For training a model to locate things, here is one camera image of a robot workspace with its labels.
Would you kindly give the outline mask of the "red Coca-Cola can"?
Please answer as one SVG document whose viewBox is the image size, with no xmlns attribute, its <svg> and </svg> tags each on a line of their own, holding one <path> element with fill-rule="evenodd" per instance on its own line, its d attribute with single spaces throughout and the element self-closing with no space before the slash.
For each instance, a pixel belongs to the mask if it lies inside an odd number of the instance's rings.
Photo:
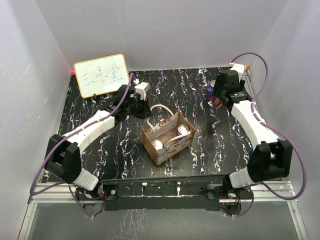
<svg viewBox="0 0 320 240">
<path fill-rule="evenodd" d="M 217 109 L 224 107 L 222 101 L 221 101 L 220 98 L 217 97 L 217 96 L 215 96 L 215 97 L 213 98 L 212 103 L 213 103 L 213 105 L 214 105 Z"/>
</svg>

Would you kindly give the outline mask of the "purple Fanta can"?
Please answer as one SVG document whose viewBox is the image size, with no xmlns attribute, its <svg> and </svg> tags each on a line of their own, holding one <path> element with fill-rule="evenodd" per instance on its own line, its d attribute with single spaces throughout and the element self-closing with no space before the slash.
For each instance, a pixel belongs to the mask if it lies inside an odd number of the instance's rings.
<svg viewBox="0 0 320 240">
<path fill-rule="evenodd" d="M 215 80 L 211 80 L 208 85 L 207 85 L 207 90 L 206 90 L 206 93 L 205 93 L 205 98 L 208 100 L 208 101 L 212 101 L 213 98 L 214 98 L 214 95 L 213 95 L 213 90 L 214 90 L 214 86 L 215 86 Z"/>
<path fill-rule="evenodd" d="M 177 136 L 181 136 L 183 134 L 186 134 L 187 132 L 189 132 L 190 128 L 188 125 L 186 124 L 180 124 L 177 126 L 177 129 L 176 129 L 176 134 Z"/>
</svg>

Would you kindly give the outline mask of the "patterned canvas tote bag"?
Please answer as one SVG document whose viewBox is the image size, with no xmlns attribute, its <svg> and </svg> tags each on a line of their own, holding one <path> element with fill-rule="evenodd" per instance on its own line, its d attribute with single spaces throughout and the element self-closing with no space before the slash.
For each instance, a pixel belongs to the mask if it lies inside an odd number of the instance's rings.
<svg viewBox="0 0 320 240">
<path fill-rule="evenodd" d="M 155 162 L 156 165 L 160 165 L 167 161 L 169 158 L 179 153 L 186 147 L 193 143 L 196 128 L 187 121 L 182 112 L 178 110 L 173 113 L 168 107 L 162 104 L 153 105 L 150 109 L 163 108 L 170 113 L 170 118 L 152 125 L 150 119 L 146 119 L 146 123 L 149 125 L 149 129 L 143 129 L 142 143 L 147 150 L 148 154 Z M 177 136 L 178 125 L 186 124 L 189 126 L 189 132 Z M 164 148 L 155 150 L 152 145 L 153 140 L 161 140 L 164 144 Z"/>
</svg>

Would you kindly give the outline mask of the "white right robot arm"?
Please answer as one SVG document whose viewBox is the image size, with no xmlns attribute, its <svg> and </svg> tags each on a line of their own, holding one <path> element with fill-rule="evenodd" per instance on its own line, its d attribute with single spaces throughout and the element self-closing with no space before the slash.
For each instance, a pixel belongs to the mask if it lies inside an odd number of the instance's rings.
<svg viewBox="0 0 320 240">
<path fill-rule="evenodd" d="M 290 173 L 293 146 L 266 127 L 239 73 L 221 71 L 215 80 L 213 95 L 240 123 L 252 145 L 247 166 L 224 177 L 223 194 L 233 199 L 241 188 L 286 178 Z"/>
</svg>

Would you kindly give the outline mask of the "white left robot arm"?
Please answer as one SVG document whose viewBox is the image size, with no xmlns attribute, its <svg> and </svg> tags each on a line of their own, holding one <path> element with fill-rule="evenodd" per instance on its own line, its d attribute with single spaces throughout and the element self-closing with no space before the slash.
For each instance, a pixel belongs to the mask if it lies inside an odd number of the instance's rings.
<svg viewBox="0 0 320 240">
<path fill-rule="evenodd" d="M 150 85 L 122 85 L 84 124 L 64 136 L 53 135 L 47 146 L 45 170 L 63 180 L 85 189 L 93 200 L 103 195 L 100 180 L 82 167 L 81 154 L 103 133 L 114 128 L 128 116 L 144 120 L 152 115 L 147 91 Z"/>
</svg>

